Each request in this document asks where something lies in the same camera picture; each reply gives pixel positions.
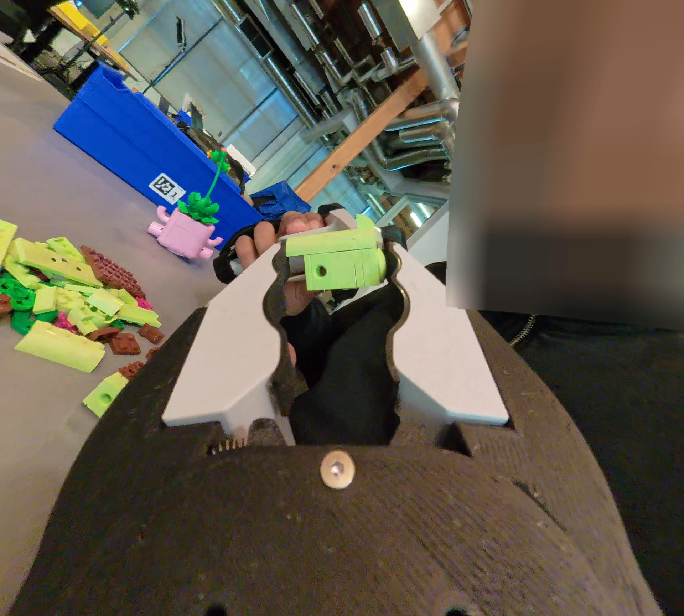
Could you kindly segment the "large lime brick assembly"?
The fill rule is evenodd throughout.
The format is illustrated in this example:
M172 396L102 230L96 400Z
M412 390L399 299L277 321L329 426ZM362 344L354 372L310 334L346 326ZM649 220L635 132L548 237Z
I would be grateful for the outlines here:
M289 265L302 261L309 292L351 290L381 285L387 262L380 230L360 214L356 227L290 235L285 240Z

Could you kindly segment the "black white marker sticker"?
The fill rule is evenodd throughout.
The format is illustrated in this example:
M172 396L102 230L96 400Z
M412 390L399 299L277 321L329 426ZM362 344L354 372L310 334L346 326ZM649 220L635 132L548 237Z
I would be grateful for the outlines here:
M186 194L177 182L164 173L160 173L149 184L149 189L171 205L175 205Z

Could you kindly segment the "blue plastic bin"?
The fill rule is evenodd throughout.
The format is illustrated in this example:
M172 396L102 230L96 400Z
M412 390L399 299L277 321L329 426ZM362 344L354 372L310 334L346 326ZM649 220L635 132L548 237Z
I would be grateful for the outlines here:
M53 129L168 214L176 208L149 189L164 173L186 194L205 195L216 166L145 95L100 64Z

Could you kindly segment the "person's right hand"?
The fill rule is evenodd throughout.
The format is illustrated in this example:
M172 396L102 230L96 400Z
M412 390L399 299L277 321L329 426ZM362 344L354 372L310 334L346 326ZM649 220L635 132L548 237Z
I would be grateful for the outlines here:
M278 229L270 222L258 223L253 235L241 235L235 243L235 255L242 270L246 270L269 248L286 235L295 235L324 227L323 218L316 212L286 212Z

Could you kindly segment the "wooden ceiling beam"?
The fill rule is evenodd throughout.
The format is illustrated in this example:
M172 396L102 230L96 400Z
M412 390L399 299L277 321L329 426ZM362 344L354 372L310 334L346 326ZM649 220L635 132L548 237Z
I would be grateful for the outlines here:
M426 75L418 68L296 187L296 195L311 202L428 86Z

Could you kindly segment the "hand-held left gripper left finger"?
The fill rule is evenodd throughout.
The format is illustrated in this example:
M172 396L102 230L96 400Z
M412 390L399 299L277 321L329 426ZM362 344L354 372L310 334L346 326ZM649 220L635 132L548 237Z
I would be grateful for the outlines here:
M236 438L268 419L295 445L288 415L296 373L280 324L288 276L284 246L275 244L210 301L162 414L165 425L218 423Z

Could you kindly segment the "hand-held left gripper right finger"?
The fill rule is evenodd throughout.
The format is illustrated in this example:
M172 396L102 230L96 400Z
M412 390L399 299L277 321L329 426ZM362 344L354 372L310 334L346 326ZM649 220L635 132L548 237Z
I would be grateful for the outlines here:
M504 426L509 414L467 313L447 305L445 285L397 243L386 245L387 281L401 316L387 338L398 382L397 413L440 444L457 423Z

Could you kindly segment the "person's right forearm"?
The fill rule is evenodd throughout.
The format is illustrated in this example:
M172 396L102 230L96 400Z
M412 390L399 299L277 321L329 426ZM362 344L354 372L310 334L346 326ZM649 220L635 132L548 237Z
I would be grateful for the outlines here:
M332 314L313 299L282 318L307 385L289 416L297 445L389 445L400 419L387 337L403 309L399 291L387 284Z

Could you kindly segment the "pink brick flower pot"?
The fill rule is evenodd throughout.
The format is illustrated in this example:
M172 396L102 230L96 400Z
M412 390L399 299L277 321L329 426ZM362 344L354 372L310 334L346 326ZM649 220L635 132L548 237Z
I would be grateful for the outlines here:
M159 206L157 220L148 228L148 233L157 239L159 245L188 260L210 259L215 248L224 241L220 236L213 236L218 224L216 214L219 204L212 200L211 194L218 184L219 176L230 167L230 163L225 149L211 151L208 157L216 161L217 167L206 194L190 193L186 201L177 201L171 214L163 206Z

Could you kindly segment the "person's black jacket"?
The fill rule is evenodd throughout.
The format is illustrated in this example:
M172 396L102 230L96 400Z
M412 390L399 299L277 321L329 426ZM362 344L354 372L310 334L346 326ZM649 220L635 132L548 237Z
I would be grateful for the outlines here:
M480 310L598 459L664 615L683 614L683 335Z

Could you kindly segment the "pile of loose toy bricks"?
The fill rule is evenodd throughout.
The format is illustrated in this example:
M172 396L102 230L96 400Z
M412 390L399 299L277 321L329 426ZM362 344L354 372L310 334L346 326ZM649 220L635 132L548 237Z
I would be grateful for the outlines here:
M161 320L125 268L97 250L57 236L34 241L1 221L1 327L16 334L14 350L82 374L105 356L131 360L83 398L101 418L141 371L165 335Z

